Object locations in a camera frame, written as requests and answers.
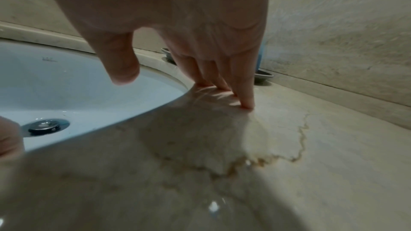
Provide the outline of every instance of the beige marble countertop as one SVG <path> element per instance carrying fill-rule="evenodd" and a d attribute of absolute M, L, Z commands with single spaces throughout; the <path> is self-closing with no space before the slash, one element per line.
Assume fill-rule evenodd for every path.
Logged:
<path fill-rule="evenodd" d="M 411 131 L 276 84 L 255 94 L 248 112 L 192 87 L 1 162 L 0 231 L 411 230 Z"/>

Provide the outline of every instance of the beige marble wall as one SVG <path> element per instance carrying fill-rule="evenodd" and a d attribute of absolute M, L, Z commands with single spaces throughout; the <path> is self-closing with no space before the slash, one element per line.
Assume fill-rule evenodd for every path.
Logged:
<path fill-rule="evenodd" d="M 54 0 L 0 0 L 0 21 L 77 36 Z M 262 67 L 411 106 L 411 0 L 270 0 Z M 142 29 L 134 46 L 159 51 Z"/>
<path fill-rule="evenodd" d="M 0 0 L 0 21 L 79 36 L 54 0 Z M 151 29 L 134 34 L 133 46 L 160 52 L 165 44 Z"/>

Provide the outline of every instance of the hand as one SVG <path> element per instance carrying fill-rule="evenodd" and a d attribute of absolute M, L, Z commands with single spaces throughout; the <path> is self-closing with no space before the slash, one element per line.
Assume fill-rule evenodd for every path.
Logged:
<path fill-rule="evenodd" d="M 253 80 L 268 0 L 56 0 L 112 81 L 139 74 L 133 31 L 154 28 L 197 84 L 232 90 L 254 107 Z"/>
<path fill-rule="evenodd" d="M 0 159 L 18 155 L 23 151 L 20 125 L 0 116 Z"/>

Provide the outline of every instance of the white sink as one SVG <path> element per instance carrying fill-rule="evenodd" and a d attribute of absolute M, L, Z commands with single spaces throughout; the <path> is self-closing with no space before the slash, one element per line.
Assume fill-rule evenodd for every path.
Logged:
<path fill-rule="evenodd" d="M 68 128 L 24 138 L 26 151 L 117 123 L 187 92 L 171 77 L 141 68 L 131 84 L 112 84 L 94 56 L 0 41 L 0 115 L 20 125 L 63 119 Z"/>

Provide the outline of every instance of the soap dish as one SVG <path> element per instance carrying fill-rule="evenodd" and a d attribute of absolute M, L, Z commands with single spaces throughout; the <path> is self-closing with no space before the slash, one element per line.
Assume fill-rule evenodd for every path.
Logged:
<path fill-rule="evenodd" d="M 171 53 L 167 48 L 162 48 L 161 52 L 166 55 L 166 60 L 169 63 L 172 63 L 172 64 L 176 65 L 176 62 L 173 60 L 173 57 L 171 56 Z M 274 77 L 273 74 L 270 74 L 266 71 L 262 71 L 262 70 L 259 69 L 259 70 L 257 70 L 257 72 L 254 75 L 254 83 L 255 84 L 260 84 L 260 83 L 262 83 L 262 82 L 264 82 L 267 79 L 270 79 L 272 77 Z"/>

